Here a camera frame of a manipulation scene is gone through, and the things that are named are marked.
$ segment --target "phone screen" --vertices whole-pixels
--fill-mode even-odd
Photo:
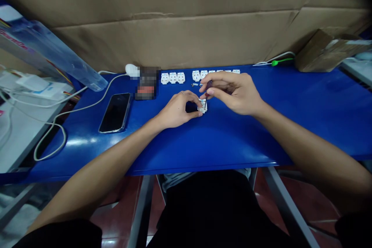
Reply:
[[[119,132],[124,129],[131,94],[115,94],[111,97],[99,131]]]

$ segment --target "green handle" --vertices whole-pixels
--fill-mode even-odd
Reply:
[[[276,66],[279,62],[283,62],[283,61],[287,61],[287,60],[293,60],[293,58],[286,58],[286,59],[283,59],[283,60],[273,60],[271,62],[271,66]]]

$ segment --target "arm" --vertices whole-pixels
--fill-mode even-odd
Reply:
[[[74,174],[43,209],[27,233],[53,222],[89,219],[157,134],[203,115],[201,112],[186,113],[187,101],[202,106],[198,97],[189,90],[174,95],[157,116]]]
[[[206,84],[209,80],[213,80],[213,88],[208,93],[222,100],[236,113],[251,115],[257,119],[279,142],[301,172],[340,211],[358,211],[369,205],[372,197],[372,175],[345,152],[266,104],[249,75],[211,73],[201,83]]]

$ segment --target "cardboard box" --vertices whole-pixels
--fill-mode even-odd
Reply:
[[[372,47],[372,40],[342,34],[341,30],[319,29],[296,56],[296,68],[300,72],[330,72],[345,58]]]
[[[297,53],[318,28],[353,34],[370,19],[364,0],[8,1],[94,69],[114,72],[127,63],[162,69],[254,64]],[[5,58],[28,71],[15,57]]]

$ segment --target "blue table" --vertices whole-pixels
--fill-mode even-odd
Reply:
[[[357,160],[372,158],[372,94],[338,69],[330,73],[300,73],[292,67],[251,65],[208,70],[211,69],[240,69],[249,73],[261,97],[279,112]],[[110,97],[117,93],[134,93],[137,85],[137,81],[129,77],[116,79],[101,103],[68,117],[64,123],[68,134],[66,146],[52,158],[38,162],[30,171],[27,181],[67,180],[100,153],[155,116],[173,94],[191,90],[199,96],[199,86],[191,87],[192,70],[176,70],[185,73],[186,82],[159,84],[155,100],[133,100],[125,131],[100,134],[98,128]],[[110,81],[114,76],[106,75],[105,78]],[[103,92],[88,90],[76,109],[95,103],[102,95]],[[58,132],[44,155],[55,150],[61,142],[62,133]],[[289,164],[292,161],[284,150],[255,119],[233,113],[214,98],[208,101],[208,111],[203,117],[160,133],[127,174]]]

